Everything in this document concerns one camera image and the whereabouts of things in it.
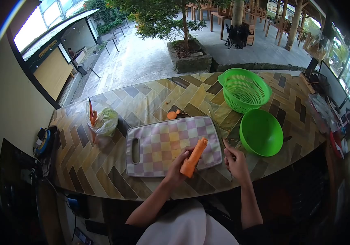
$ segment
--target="concrete planter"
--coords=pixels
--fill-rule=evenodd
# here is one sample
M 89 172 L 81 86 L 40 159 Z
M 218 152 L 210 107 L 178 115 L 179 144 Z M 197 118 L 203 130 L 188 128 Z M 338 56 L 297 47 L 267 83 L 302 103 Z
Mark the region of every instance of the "concrete planter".
M 175 70 L 178 73 L 203 70 L 210 71 L 212 56 L 206 52 L 204 47 L 196 39 L 189 39 L 189 45 L 194 45 L 194 50 L 202 52 L 204 55 L 180 59 L 173 48 L 173 43 L 174 42 L 167 43 L 167 48 L 172 62 L 174 63 Z

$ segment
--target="checkered cutting board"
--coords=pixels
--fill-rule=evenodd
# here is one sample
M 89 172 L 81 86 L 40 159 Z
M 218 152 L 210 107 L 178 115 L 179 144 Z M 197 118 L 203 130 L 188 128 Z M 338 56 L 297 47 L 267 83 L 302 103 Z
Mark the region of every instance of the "checkered cutting board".
M 197 169 L 206 169 L 222 162 L 216 129 L 209 116 L 196 116 L 134 127 L 126 137 L 126 172 L 135 177 L 163 177 L 168 167 L 186 146 L 195 146 L 199 139 L 208 143 Z M 138 139 L 139 163 L 132 160 L 132 142 Z

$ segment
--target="green plastic bowl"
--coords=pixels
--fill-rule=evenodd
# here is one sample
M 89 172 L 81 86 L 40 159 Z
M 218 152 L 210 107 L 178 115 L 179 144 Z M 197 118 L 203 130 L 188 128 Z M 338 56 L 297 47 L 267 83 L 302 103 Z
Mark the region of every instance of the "green plastic bowl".
M 226 70 L 218 76 L 223 86 L 226 103 L 232 110 L 247 113 L 266 104 L 272 95 L 272 89 L 252 71 L 241 68 Z
M 243 116 L 239 135 L 244 148 L 260 156 L 277 154 L 284 141 L 277 119 L 269 112 L 259 109 L 251 110 Z

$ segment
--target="sky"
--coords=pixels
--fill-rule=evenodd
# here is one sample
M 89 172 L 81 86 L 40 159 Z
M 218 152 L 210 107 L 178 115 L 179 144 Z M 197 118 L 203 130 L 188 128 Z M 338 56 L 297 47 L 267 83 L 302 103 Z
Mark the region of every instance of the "sky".
M 47 28 L 37 7 L 14 38 L 19 52 L 45 31 Z

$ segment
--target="tiled countertop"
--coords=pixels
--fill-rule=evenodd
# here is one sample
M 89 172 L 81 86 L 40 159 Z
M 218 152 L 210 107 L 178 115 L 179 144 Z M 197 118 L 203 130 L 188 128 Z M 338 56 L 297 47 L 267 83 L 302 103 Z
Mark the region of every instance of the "tiled countertop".
M 167 112 L 176 109 L 187 113 L 180 116 L 211 116 L 219 127 L 219 137 L 228 136 L 230 144 L 242 150 L 239 126 L 243 115 L 226 104 L 222 86 L 217 82 L 220 74 L 173 77 L 96 95 L 119 113 L 115 135 L 103 146 L 92 142 L 85 101 L 56 110 L 50 123 L 60 129 L 61 141 L 55 164 L 55 184 L 104 198 L 146 199 L 163 178 L 135 178 L 126 174 L 126 133 L 130 127 L 166 120 Z M 280 152 L 272 157 L 263 158 L 245 152 L 253 181 L 287 167 L 325 140 L 304 105 L 307 95 L 301 90 L 300 77 L 266 72 L 258 75 L 273 90 L 270 101 L 261 109 L 277 118 L 284 137 L 292 138 L 284 142 Z M 232 180 L 225 165 L 221 164 L 198 171 L 194 178 L 187 179 L 173 193 L 172 198 L 201 196 L 237 186 L 236 180 Z

